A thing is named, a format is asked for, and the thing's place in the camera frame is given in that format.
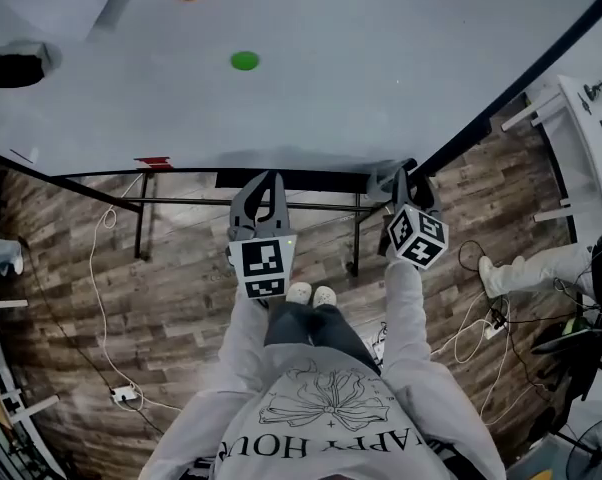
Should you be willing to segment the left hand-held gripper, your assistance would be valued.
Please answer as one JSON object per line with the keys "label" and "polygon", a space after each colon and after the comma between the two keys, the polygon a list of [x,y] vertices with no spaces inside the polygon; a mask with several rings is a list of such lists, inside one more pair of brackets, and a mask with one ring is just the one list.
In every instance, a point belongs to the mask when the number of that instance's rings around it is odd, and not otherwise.
{"label": "left hand-held gripper", "polygon": [[[256,214],[269,189],[269,212],[263,228]],[[228,230],[228,261],[238,287],[248,299],[283,296],[290,284],[297,235],[290,228],[283,177],[265,171],[252,178],[233,198]]]}

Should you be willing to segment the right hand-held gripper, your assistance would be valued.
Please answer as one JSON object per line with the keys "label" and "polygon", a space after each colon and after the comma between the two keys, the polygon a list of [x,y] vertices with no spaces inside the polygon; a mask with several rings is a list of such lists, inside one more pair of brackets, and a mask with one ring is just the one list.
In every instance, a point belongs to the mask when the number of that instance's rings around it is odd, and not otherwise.
{"label": "right hand-held gripper", "polygon": [[392,205],[392,214],[383,220],[378,254],[390,252],[399,260],[427,270],[448,250],[449,226],[438,219],[441,201],[428,176],[412,177],[412,202],[420,210],[406,204],[408,172],[405,166],[373,170],[366,183],[366,195],[371,201],[389,201]]}

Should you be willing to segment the person's right forearm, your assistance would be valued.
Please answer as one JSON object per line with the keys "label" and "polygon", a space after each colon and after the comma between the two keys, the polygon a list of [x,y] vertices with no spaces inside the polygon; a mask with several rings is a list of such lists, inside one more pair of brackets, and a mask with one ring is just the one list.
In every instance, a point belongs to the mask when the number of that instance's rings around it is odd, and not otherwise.
{"label": "person's right forearm", "polygon": [[417,269],[402,260],[391,260],[385,272],[387,335],[383,375],[406,361],[430,358],[422,279]]}

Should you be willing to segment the person's left forearm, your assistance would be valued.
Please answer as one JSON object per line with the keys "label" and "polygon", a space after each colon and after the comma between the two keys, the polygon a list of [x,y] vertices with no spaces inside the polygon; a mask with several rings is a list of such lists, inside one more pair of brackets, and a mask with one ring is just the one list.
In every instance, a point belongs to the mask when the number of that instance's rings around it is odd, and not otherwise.
{"label": "person's left forearm", "polygon": [[258,393],[264,376],[269,308],[238,289],[218,353],[215,386],[221,392]]}

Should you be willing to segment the white magnetic whiteboard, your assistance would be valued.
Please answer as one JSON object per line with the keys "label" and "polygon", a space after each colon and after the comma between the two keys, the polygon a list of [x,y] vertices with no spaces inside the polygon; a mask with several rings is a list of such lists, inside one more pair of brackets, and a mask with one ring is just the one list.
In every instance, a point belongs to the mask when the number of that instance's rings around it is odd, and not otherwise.
{"label": "white magnetic whiteboard", "polygon": [[[56,46],[0,89],[0,155],[41,173],[366,172],[432,158],[599,0],[110,0],[86,39],[0,0],[0,46]],[[239,51],[260,57],[232,67]]]}

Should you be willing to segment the person's left white shoe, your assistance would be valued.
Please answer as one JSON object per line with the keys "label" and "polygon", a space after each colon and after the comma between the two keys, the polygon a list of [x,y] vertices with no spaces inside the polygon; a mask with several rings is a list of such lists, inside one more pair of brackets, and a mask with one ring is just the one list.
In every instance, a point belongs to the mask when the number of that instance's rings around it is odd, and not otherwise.
{"label": "person's left white shoe", "polygon": [[285,301],[290,303],[307,305],[312,298],[312,286],[306,282],[295,282],[290,285]]}

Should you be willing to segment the person's dark trouser legs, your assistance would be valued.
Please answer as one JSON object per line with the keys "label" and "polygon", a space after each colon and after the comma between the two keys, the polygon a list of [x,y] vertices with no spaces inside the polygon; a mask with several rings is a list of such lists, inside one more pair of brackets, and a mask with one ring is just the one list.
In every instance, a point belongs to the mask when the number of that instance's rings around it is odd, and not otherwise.
{"label": "person's dark trouser legs", "polygon": [[359,335],[347,323],[334,304],[311,307],[296,302],[283,302],[268,322],[264,345],[305,344],[338,350],[369,367],[381,370]]}

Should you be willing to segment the green round magnet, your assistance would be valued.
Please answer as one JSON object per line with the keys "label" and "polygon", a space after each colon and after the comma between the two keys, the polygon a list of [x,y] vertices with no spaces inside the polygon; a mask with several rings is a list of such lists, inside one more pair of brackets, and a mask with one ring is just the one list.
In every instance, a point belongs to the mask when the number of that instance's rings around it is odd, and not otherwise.
{"label": "green round magnet", "polygon": [[254,70],[260,63],[260,57],[253,51],[239,51],[230,58],[232,67],[239,71]]}

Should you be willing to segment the white table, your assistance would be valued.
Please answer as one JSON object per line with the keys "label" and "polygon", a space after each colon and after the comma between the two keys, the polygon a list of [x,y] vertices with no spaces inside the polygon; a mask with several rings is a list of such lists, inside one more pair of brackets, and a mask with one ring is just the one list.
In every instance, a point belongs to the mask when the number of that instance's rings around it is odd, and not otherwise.
{"label": "white table", "polygon": [[536,214],[537,222],[602,213],[602,93],[591,115],[578,96],[584,84],[599,81],[602,77],[558,75],[552,85],[501,125],[508,131],[528,120],[531,126],[542,128],[550,141],[567,196],[557,209]]}

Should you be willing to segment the small black gadget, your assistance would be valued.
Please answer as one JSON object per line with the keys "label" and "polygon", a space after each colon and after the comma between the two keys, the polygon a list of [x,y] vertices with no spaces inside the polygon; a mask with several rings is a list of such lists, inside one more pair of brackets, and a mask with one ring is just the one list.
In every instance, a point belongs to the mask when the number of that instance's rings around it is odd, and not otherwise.
{"label": "small black gadget", "polygon": [[578,93],[583,109],[592,114],[593,104],[600,99],[602,93],[602,81],[593,85],[584,84],[582,91]]}

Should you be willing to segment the black office chair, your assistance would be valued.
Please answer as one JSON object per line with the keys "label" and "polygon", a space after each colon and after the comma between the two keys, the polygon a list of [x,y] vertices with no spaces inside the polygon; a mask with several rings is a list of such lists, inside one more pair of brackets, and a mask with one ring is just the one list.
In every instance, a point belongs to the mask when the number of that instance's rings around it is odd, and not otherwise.
{"label": "black office chair", "polygon": [[552,368],[537,372],[542,380],[556,377],[549,387],[551,392],[559,389],[565,376],[569,377],[566,406],[576,398],[585,400],[597,372],[602,371],[602,316],[593,323],[584,316],[576,316],[550,325],[533,342],[531,353],[555,359]]}

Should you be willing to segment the person's white printed sweatshirt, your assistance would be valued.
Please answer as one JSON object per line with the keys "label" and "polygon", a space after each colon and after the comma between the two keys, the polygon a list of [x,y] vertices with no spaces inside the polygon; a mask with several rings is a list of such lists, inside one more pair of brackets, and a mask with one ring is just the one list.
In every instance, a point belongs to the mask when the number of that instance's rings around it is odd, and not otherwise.
{"label": "person's white printed sweatshirt", "polygon": [[[180,480],[196,461],[209,480],[506,480],[492,438],[424,343],[380,373],[333,349],[234,343],[215,384],[194,397],[139,480]],[[470,464],[456,474],[435,451]]]}

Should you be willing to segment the black standing fan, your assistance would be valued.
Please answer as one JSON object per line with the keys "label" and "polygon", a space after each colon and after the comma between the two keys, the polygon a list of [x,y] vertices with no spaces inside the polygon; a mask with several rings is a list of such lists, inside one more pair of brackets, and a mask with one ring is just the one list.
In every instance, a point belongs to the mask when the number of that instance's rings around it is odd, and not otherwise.
{"label": "black standing fan", "polygon": [[566,480],[602,480],[602,420],[588,428],[573,446]]}

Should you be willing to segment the white desk frame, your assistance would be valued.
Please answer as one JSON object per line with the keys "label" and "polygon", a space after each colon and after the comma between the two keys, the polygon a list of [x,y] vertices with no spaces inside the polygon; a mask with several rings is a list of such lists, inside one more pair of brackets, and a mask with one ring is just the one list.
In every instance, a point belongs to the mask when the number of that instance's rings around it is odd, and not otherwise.
{"label": "white desk frame", "polygon": [[[0,301],[2,309],[26,308],[23,299]],[[27,404],[0,341],[0,480],[67,480],[32,417],[59,401],[56,395]]]}

